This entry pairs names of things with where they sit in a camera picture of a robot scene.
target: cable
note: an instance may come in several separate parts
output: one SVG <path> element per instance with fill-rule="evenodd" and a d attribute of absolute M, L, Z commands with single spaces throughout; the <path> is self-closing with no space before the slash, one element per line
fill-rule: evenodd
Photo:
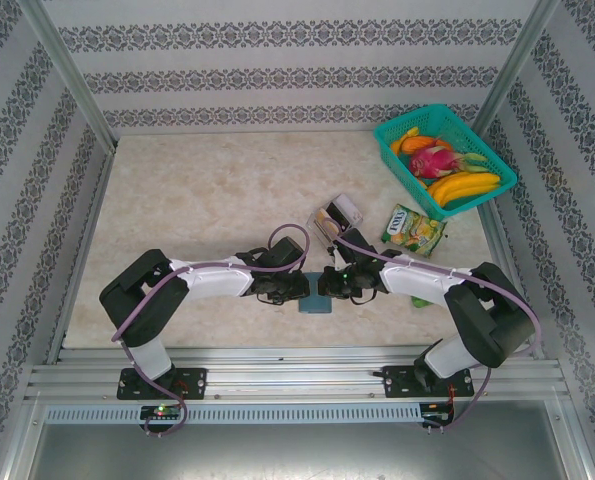
<path fill-rule="evenodd" d="M 324 223 L 326 223 L 326 222 L 332 223 L 339 229 L 339 231 L 341 231 L 339 224 L 337 222 L 335 222 L 333 219 L 325 218 Z M 438 267 L 436 265 L 429 265 L 427 263 L 416 262 L 415 260 L 403 261 L 403 260 L 399 260 L 398 258 L 386 257 L 384 255 L 380 255 L 378 253 L 371 252 L 370 250 L 366 250 L 365 248 L 361 248 L 356 245 L 353 245 L 352 243 L 347 242 L 346 240 L 341 238 L 339 235 L 337 235 L 332 230 L 329 230 L 329 233 L 331 234 L 331 236 L 333 237 L 333 239 L 335 241 L 341 243 L 342 245 L 345 245 L 346 247 L 350 248 L 351 250 L 355 250 L 356 252 L 363 253 L 364 255 L 368 255 L 370 257 L 376 258 L 378 260 L 382 260 L 387 263 L 388 262 L 396 263 L 399 265 L 403 265 L 405 267 L 416 267 L 416 268 L 419 268 L 422 270 L 427 270 L 429 272 L 447 275 L 449 277 L 452 276 L 452 277 L 461 278 L 462 280 L 466 280 L 468 282 L 475 283 L 475 284 L 482 286 L 484 288 L 488 288 L 488 289 L 490 289 L 494 292 L 497 292 L 500 295 L 503 295 L 504 297 L 508 298 L 510 301 L 515 303 L 519 308 L 521 308 L 524 311 L 524 313 L 528 316 L 528 318 L 530 318 L 530 321 L 532 322 L 533 327 L 535 328 L 535 338 L 533 339 L 533 342 L 530 345 L 528 345 L 526 348 L 524 348 L 523 350 L 520 350 L 519 352 L 515 352 L 513 355 L 511 355 L 511 357 L 520 357 L 520 356 L 524 356 L 524 355 L 529 355 L 532 352 L 534 352 L 535 349 L 537 348 L 537 346 L 541 343 L 541 325 L 539 324 L 539 319 L 537 318 L 537 315 L 535 315 L 535 312 L 532 311 L 532 309 L 528 306 L 528 304 L 526 304 L 526 302 L 524 302 L 521 298 L 514 295 L 512 292 L 509 292 L 505 288 L 499 287 L 498 285 L 495 285 L 494 283 L 487 282 L 486 280 L 482 280 L 480 278 L 473 277 L 472 275 L 466 275 L 464 273 L 457 272 L 452 269 Z M 484 378 L 484 381 L 482 382 L 481 387 L 479 387 L 479 390 L 477 391 L 477 393 L 475 394 L 473 399 L 470 401 L 470 403 L 465 408 L 465 410 L 461 413 L 461 415 L 459 415 L 459 417 L 457 417 L 450 425 L 444 427 L 444 430 L 449 430 L 450 428 L 453 428 L 455 425 L 459 425 L 461 422 L 463 422 L 466 415 L 468 415 L 468 413 L 472 410 L 472 408 L 475 406 L 475 404 L 477 403 L 479 398 L 484 393 L 484 390 L 486 389 L 486 386 L 488 385 L 488 382 L 490 381 L 491 373 L 492 373 L 492 369 L 488 368 L 488 371 L 486 372 L 486 377 Z"/>
<path fill-rule="evenodd" d="M 137 315 L 139 315 L 139 313 L 144 309 L 144 307 L 148 304 L 148 302 L 150 302 L 150 300 L 155 296 L 155 294 L 159 290 L 161 290 L 161 288 L 163 288 L 163 286 L 166 285 L 166 283 L 168 283 L 173 278 L 181 275 L 182 273 L 186 273 L 186 272 L 189 272 L 190 270 L 195 270 L 198 268 L 210 268 L 210 267 L 225 267 L 225 268 L 232 268 L 235 270 L 246 270 L 246 271 L 250 271 L 250 272 L 277 273 L 277 272 L 285 272 L 287 270 L 291 270 L 297 264 L 303 265 L 303 262 L 306 260 L 306 256 L 308 255 L 308 251 L 310 250 L 310 236 L 308 235 L 308 232 L 306 231 L 306 229 L 304 229 L 300 225 L 297 225 L 295 223 L 285 223 L 284 225 L 277 227 L 273 231 L 273 233 L 270 234 L 270 238 L 268 239 L 268 248 L 271 247 L 271 243 L 272 243 L 272 240 L 275 237 L 275 235 L 279 231 L 281 231 L 285 228 L 296 228 L 297 230 L 299 230 L 301 233 L 304 234 L 304 238 L 306 240 L 306 245 L 304 246 L 304 252 L 294 262 L 289 263 L 288 265 L 284 265 L 282 267 L 272 267 L 272 268 L 254 267 L 254 266 L 250 266 L 250 265 L 236 265 L 236 264 L 230 264 L 227 262 L 204 262 L 204 263 L 196 263 L 190 267 L 178 268 L 177 270 L 169 273 L 164 278 L 162 278 L 146 294 L 146 296 L 144 296 L 144 298 L 142 298 L 142 300 L 139 302 L 139 304 L 137 304 L 137 306 L 130 313 L 130 315 L 128 315 L 128 317 L 126 317 L 126 320 L 124 320 L 124 323 L 121 324 L 121 326 L 117 329 L 115 334 L 112 336 L 111 341 L 112 342 L 119 341 L 121 347 L 124 349 L 124 352 L 126 353 L 126 356 L 128 357 L 128 360 L 130 361 L 131 365 L 135 369 L 135 372 L 137 372 L 137 374 L 142 378 L 142 380 L 144 380 L 148 385 L 150 385 L 154 389 L 160 391 L 164 395 L 167 395 L 168 397 L 172 398 L 173 400 L 176 400 L 177 402 L 179 402 L 179 404 L 181 405 L 181 408 L 184 412 L 182 415 L 181 421 L 179 421 L 178 423 L 173 425 L 171 428 L 169 428 L 165 432 L 155 433 L 155 432 L 152 432 L 151 430 L 148 430 L 148 424 L 151 419 L 150 418 L 146 419 L 146 423 L 144 424 L 144 430 L 146 431 L 146 435 L 148 435 L 148 436 L 156 435 L 157 437 L 163 437 L 166 435 L 170 435 L 171 433 L 174 433 L 177 430 L 179 430 L 181 427 L 184 426 L 184 424 L 186 423 L 186 420 L 188 419 L 188 406 L 186 405 L 186 402 L 184 401 L 184 399 L 182 397 L 179 397 L 176 394 L 174 394 L 173 392 L 165 389 L 164 387 L 157 385 L 157 383 L 155 383 L 153 380 L 148 378 L 148 376 L 146 376 L 144 371 L 139 367 L 139 365 L 137 365 L 137 362 L 135 362 L 135 358 L 130 353 L 129 348 L 121 340 L 121 336 L 128 329 L 128 327 L 130 327 L 130 325 L 133 323 L 135 318 L 137 318 Z"/>

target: teal basket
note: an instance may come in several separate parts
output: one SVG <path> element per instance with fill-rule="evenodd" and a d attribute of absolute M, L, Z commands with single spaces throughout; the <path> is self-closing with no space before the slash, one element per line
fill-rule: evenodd
<path fill-rule="evenodd" d="M 486 167 L 501 178 L 499 188 L 484 195 L 459 198 L 449 202 L 444 208 L 440 207 L 410 173 L 408 155 L 400 154 L 398 158 L 390 149 L 392 142 L 401 138 L 413 127 L 419 127 L 420 135 L 440 137 L 447 141 L 456 152 L 473 152 L 485 156 L 488 159 L 485 163 Z M 481 205 L 517 183 L 515 172 L 446 105 L 429 105 L 394 118 L 375 129 L 375 138 L 379 142 L 381 159 L 428 216 L 435 220 L 443 220 Z"/>

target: snack package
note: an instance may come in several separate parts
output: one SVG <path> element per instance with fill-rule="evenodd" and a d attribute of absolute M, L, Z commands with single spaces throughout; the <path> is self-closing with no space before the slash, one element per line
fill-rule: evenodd
<path fill-rule="evenodd" d="M 381 236 L 382 242 L 392 242 L 418 255 L 429 257 L 441 240 L 446 223 L 397 205 Z"/>

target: beige surface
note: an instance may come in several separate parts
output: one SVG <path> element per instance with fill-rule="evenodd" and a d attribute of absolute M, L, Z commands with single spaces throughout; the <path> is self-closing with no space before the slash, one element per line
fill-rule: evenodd
<path fill-rule="evenodd" d="M 306 224 L 312 210 L 345 192 L 364 214 L 361 231 L 379 251 L 396 203 L 420 207 L 380 160 L 370 132 L 125 136 L 64 345 L 110 347 L 114 328 L 101 290 L 149 248 L 169 258 L 218 260 L 266 244 L 282 223 Z M 476 210 L 451 217 L 432 260 L 477 266 L 490 253 Z M 300 233 L 290 232 L 297 241 Z M 313 237 L 304 271 L 329 264 Z M 416 309 L 379 294 L 366 306 L 333 300 L 333 313 L 304 315 L 254 297 L 186 302 L 163 332 L 167 346 L 429 344 L 455 332 L 448 312 Z"/>

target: purple cable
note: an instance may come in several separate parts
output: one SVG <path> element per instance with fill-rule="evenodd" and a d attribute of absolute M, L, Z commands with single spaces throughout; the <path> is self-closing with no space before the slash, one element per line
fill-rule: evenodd
<path fill-rule="evenodd" d="M 339 231 L 341 231 L 341 228 L 339 227 L 337 222 L 335 222 L 334 220 L 332 220 L 330 218 L 325 218 L 324 223 L 327 223 L 327 222 L 332 223 L 339 229 Z M 503 295 L 504 297 L 511 300 L 519 308 L 521 308 L 526 315 L 528 315 L 528 318 L 530 318 L 530 321 L 532 322 L 533 327 L 535 328 L 535 338 L 533 339 L 533 342 L 530 345 L 528 345 L 526 348 L 524 348 L 523 350 L 520 350 L 519 352 L 516 352 L 513 355 L 511 355 L 512 357 L 529 355 L 532 352 L 534 352 L 535 349 L 537 348 L 537 346 L 541 343 L 541 325 L 539 324 L 539 319 L 537 318 L 537 315 L 535 315 L 535 312 L 532 311 L 532 309 L 526 304 L 526 302 L 524 302 L 518 296 L 514 295 L 512 292 L 509 292 L 508 290 L 501 288 L 501 287 L 495 285 L 494 283 L 490 283 L 490 282 L 487 282 L 486 280 L 482 280 L 480 278 L 473 277 L 471 275 L 466 275 L 461 272 L 456 272 L 456 271 L 448 269 L 448 268 L 438 267 L 436 265 L 428 265 L 426 263 L 416 262 L 415 260 L 410 260 L 408 262 L 404 262 L 402 260 L 398 260 L 397 258 L 386 257 L 384 255 L 380 255 L 378 253 L 371 252 L 370 250 L 366 250 L 364 248 L 353 245 L 352 243 L 347 242 L 346 240 L 341 238 L 339 235 L 335 234 L 335 232 L 333 232 L 333 231 L 329 230 L 329 232 L 332 235 L 332 237 L 336 241 L 341 243 L 342 245 L 345 245 L 346 247 L 350 248 L 351 250 L 355 250 L 356 252 L 363 253 L 364 255 L 368 255 L 370 257 L 376 258 L 378 260 L 382 260 L 387 263 L 388 262 L 396 263 L 399 265 L 403 265 L 405 267 L 416 267 L 416 268 L 420 268 L 422 270 L 427 270 L 427 271 L 433 272 L 433 273 L 440 273 L 442 275 L 448 275 L 448 276 L 454 276 L 457 278 L 461 278 L 462 280 L 466 280 L 468 282 L 476 283 L 477 285 L 480 285 L 482 287 L 489 288 L 490 290 L 497 292 L 500 295 Z M 477 391 L 477 393 L 475 394 L 473 399 L 470 401 L 470 403 L 465 408 L 465 410 L 461 413 L 461 415 L 459 415 L 459 417 L 457 417 L 457 419 L 455 419 L 455 421 L 453 421 L 450 425 L 448 425 L 447 427 L 444 427 L 444 430 L 449 430 L 450 428 L 454 427 L 455 425 L 459 425 L 464 420 L 464 417 L 472 410 L 472 408 L 475 406 L 475 404 L 477 403 L 479 398 L 484 393 L 484 390 L 486 389 L 486 386 L 488 385 L 488 382 L 490 381 L 491 373 L 492 373 L 492 369 L 488 368 L 488 371 L 486 372 L 486 377 L 484 378 L 484 381 L 482 382 L 481 387 L 479 387 L 479 390 Z"/>
<path fill-rule="evenodd" d="M 121 324 L 121 326 L 117 329 L 117 331 L 115 332 L 115 334 L 112 336 L 112 338 L 110 339 L 112 342 L 117 342 L 121 340 L 121 336 L 124 334 L 124 332 L 128 329 L 128 327 L 130 327 L 130 325 L 133 323 L 133 321 L 135 320 L 135 318 L 137 318 L 137 315 L 139 315 L 141 313 L 141 311 L 144 309 L 144 307 L 148 304 L 148 302 L 150 302 L 150 300 L 155 296 L 155 294 L 164 286 L 166 285 L 166 283 L 168 283 L 170 280 L 172 280 L 173 278 L 177 277 L 178 275 L 181 275 L 182 273 L 186 273 L 188 271 L 190 271 L 191 269 L 197 269 L 197 268 L 210 268 L 210 267 L 225 267 L 225 268 L 233 268 L 236 270 L 247 270 L 250 272 L 265 272 L 265 273 L 277 273 L 277 272 L 284 272 L 286 270 L 290 270 L 293 267 L 295 267 L 297 264 L 301 263 L 303 265 L 303 262 L 306 260 L 306 256 L 308 255 L 308 251 L 310 250 L 310 236 L 308 235 L 308 232 L 300 225 L 297 225 L 295 223 L 285 223 L 284 225 L 281 225 L 279 227 L 277 227 L 273 233 L 270 234 L 270 238 L 268 240 L 268 248 L 270 248 L 271 246 L 271 242 L 273 240 L 273 238 L 275 237 L 275 235 L 285 229 L 285 228 L 296 228 L 297 230 L 299 230 L 300 232 L 302 232 L 304 234 L 304 237 L 306 239 L 306 245 L 304 246 L 304 253 L 301 254 L 301 256 L 295 260 L 292 263 L 289 263 L 288 265 L 284 265 L 283 267 L 273 267 L 273 268 L 264 268 L 264 267 L 252 267 L 249 265 L 235 265 L 235 264 L 230 264 L 227 262 L 204 262 L 204 263 L 197 263 L 194 264 L 190 267 L 181 267 L 178 268 L 177 270 L 175 270 L 174 272 L 169 273 L 168 275 L 166 275 L 164 278 L 162 278 L 147 294 L 144 298 L 142 298 L 142 300 L 137 304 L 137 306 L 135 307 L 135 309 L 130 313 L 130 315 L 128 315 L 128 317 L 126 318 L 126 320 L 124 320 L 124 323 Z M 124 352 L 126 353 L 126 356 L 128 357 L 128 360 L 130 361 L 130 363 L 132 364 L 132 366 L 135 368 L 135 372 L 137 372 L 137 374 L 142 378 L 142 380 L 144 380 L 148 385 L 150 385 L 151 387 L 155 388 L 156 390 L 159 390 L 160 392 L 162 392 L 164 395 L 169 396 L 170 398 L 172 398 L 173 400 L 177 400 L 179 402 L 179 404 L 181 405 L 183 411 L 184 411 L 184 415 L 182 420 L 175 424 L 174 426 L 172 426 L 170 429 L 166 430 L 165 432 L 161 432 L 161 433 L 153 433 L 150 430 L 148 430 L 148 423 L 150 422 L 150 418 L 146 420 L 146 423 L 144 424 L 144 430 L 146 431 L 146 435 L 157 435 L 158 437 L 163 437 L 165 435 L 170 435 L 173 432 L 176 432 L 177 430 L 179 430 L 185 423 L 186 423 L 186 419 L 188 418 L 188 407 L 186 406 L 186 402 L 184 401 L 183 398 L 175 395 L 174 393 L 170 392 L 169 390 L 166 390 L 165 388 L 157 385 L 154 381 L 152 381 L 150 378 L 148 378 L 146 376 L 146 374 L 143 372 L 143 370 L 139 367 L 139 365 L 137 365 L 137 362 L 135 362 L 135 358 L 132 356 L 132 354 L 130 353 L 130 350 L 128 349 L 128 347 L 126 346 L 126 344 L 123 341 L 120 341 L 122 348 L 124 349 Z"/>

